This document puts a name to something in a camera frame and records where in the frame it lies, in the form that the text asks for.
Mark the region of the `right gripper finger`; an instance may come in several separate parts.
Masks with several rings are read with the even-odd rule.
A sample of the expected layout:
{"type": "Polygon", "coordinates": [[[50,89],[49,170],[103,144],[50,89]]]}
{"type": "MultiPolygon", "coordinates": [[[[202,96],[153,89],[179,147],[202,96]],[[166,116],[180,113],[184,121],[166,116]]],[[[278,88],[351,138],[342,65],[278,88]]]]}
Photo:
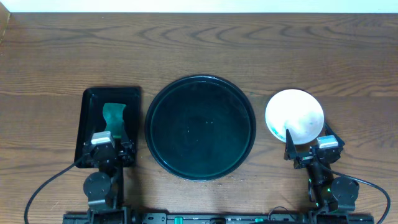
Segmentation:
{"type": "Polygon", "coordinates": [[[293,142],[290,131],[286,129],[286,142],[285,142],[285,152],[284,152],[284,160],[294,160],[297,157],[297,150],[295,148],[295,144],[293,142]]]}
{"type": "Polygon", "coordinates": [[[330,136],[330,135],[334,136],[336,141],[338,142],[339,146],[345,145],[345,142],[330,128],[330,126],[327,123],[325,123],[325,135],[326,136],[330,136]]]}

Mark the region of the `green sponge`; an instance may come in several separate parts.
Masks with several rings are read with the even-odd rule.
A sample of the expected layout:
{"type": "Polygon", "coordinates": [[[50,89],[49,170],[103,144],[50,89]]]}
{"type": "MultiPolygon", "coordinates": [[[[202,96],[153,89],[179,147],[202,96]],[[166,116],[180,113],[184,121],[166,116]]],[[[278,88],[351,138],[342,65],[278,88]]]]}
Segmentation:
{"type": "Polygon", "coordinates": [[[121,139],[124,129],[123,113],[126,105],[120,103],[105,103],[103,118],[106,123],[105,131],[109,131],[114,139],[121,139]]]}

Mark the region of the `white plate with green smear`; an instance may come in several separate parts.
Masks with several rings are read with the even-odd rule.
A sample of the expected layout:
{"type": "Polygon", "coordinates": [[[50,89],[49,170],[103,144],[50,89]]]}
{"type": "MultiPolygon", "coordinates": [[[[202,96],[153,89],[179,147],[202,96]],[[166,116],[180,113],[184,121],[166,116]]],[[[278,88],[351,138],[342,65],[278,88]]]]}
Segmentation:
{"type": "Polygon", "coordinates": [[[264,118],[269,131],[278,140],[286,142],[286,131],[289,131],[296,145],[317,138],[325,123],[323,108],[317,99],[298,89],[282,90],[272,96],[264,118]]]}

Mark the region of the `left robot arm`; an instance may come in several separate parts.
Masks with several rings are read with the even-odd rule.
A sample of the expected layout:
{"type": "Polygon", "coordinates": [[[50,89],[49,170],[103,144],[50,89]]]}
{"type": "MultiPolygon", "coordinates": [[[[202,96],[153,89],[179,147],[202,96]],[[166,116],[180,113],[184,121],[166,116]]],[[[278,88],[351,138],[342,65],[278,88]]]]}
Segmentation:
{"type": "Polygon", "coordinates": [[[112,131],[94,133],[83,147],[82,164],[98,169],[83,184],[90,223],[125,223],[128,220],[127,208],[123,207],[123,169],[133,165],[135,151],[124,125],[118,132],[116,137],[112,131]]]}

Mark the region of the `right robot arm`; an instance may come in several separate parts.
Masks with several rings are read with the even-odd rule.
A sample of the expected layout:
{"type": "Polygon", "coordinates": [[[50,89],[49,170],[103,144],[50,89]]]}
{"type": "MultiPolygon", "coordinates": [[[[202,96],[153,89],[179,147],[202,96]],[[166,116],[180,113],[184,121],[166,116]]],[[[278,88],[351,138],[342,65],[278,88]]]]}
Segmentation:
{"type": "Polygon", "coordinates": [[[285,160],[293,160],[295,169],[308,173],[308,196],[317,209],[308,213],[308,220],[319,223],[318,217],[340,217],[348,221],[348,213],[355,210],[359,194],[357,181],[347,177],[334,178],[330,165],[341,157],[345,142],[326,124],[325,135],[307,152],[297,152],[292,135],[286,130],[285,160]]]}

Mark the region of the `rectangular black tray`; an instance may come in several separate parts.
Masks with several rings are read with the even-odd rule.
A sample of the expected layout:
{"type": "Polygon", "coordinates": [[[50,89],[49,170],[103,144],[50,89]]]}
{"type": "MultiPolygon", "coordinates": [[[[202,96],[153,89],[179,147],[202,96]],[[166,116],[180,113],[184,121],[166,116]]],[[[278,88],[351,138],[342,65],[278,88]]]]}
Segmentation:
{"type": "Polygon", "coordinates": [[[123,113],[124,125],[137,152],[141,89],[138,86],[93,87],[83,92],[74,161],[82,157],[81,150],[86,144],[91,144],[91,137],[94,133],[105,131],[106,123],[103,118],[105,103],[126,105],[123,113]]]}

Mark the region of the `round black tray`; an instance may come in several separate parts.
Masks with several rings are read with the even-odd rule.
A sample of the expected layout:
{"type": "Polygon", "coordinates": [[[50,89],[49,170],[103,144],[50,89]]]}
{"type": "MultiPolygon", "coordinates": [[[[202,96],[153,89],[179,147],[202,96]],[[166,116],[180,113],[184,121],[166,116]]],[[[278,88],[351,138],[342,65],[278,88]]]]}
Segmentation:
{"type": "Polygon", "coordinates": [[[256,117],[235,84],[193,75],[156,95],[146,114],[145,137],[153,158],[166,171],[193,181],[214,180],[247,158],[256,138],[256,117]]]}

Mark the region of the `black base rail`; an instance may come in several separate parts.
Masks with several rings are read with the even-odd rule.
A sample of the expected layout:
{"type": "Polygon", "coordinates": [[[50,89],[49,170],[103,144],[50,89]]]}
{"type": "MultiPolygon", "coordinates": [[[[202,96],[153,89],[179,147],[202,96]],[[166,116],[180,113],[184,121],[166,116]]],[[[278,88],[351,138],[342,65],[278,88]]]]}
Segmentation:
{"type": "Polygon", "coordinates": [[[272,213],[270,215],[192,215],[166,213],[143,213],[126,216],[123,214],[65,214],[63,223],[138,223],[138,224],[252,224],[252,223],[374,223],[368,215],[320,215],[310,220],[303,214],[272,213]]]}

